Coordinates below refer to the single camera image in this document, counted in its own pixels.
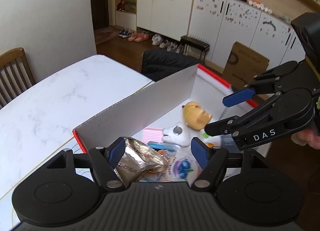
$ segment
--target pink slipper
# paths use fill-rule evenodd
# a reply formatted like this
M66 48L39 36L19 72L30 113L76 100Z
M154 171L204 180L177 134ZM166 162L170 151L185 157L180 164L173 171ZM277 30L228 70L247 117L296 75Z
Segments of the pink slipper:
M140 33L139 36L134 40L135 42L140 42L149 39L149 35L145 33Z
M139 37L139 33L134 33L128 38L128 41L134 41L138 37Z

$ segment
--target yellow plush toy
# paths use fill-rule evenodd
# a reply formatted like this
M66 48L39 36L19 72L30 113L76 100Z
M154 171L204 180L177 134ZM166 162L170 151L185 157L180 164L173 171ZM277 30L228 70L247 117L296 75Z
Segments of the yellow plush toy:
M201 130L209 123L212 118L211 114L208 114L201 108L199 103L191 101L182 106L182 116L184 123L194 130Z

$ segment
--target brown cardboard box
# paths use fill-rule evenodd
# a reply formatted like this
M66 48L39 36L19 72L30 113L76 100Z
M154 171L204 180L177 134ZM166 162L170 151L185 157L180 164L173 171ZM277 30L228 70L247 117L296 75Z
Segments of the brown cardboard box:
M269 59L266 57L235 42L222 77L231 83L234 89L239 90L253 81L255 75L265 72L268 63Z
M126 12L137 12L137 0L124 0L124 10Z

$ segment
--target gold foil packet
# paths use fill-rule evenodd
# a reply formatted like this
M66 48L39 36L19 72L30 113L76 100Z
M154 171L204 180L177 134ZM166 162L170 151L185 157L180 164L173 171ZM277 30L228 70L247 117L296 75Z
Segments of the gold foil packet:
M165 171L169 162L148 145L131 137L123 137L125 152L115 168L123 183L127 186L143 171Z

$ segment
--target blue gripper pad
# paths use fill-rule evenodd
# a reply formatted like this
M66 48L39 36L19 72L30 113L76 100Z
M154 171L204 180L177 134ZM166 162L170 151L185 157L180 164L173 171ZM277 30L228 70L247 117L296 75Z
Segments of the blue gripper pad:
M191 153L196 158L201 169L204 169L208 162L207 150L210 148L205 145L199 138L193 137L191 140Z
M118 138L108 148L110 148L110 155L108 163L112 169L114 169L118 162L121 160L125 152L125 140L124 138Z
M234 105L240 104L244 101L251 99L255 94L256 92L254 91L254 89L243 89L224 97L222 103L226 107L232 107Z

